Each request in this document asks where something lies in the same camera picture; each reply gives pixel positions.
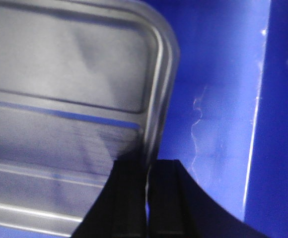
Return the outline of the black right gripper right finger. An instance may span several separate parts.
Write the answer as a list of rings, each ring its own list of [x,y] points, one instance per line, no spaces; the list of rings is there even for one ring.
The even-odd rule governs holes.
[[[179,160],[157,160],[149,172],[150,238],[263,238],[224,210]]]

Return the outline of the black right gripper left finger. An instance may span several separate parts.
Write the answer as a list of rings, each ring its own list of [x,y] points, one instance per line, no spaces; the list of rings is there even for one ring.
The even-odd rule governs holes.
[[[100,195],[72,238],[145,238],[146,172],[132,160],[116,160]]]

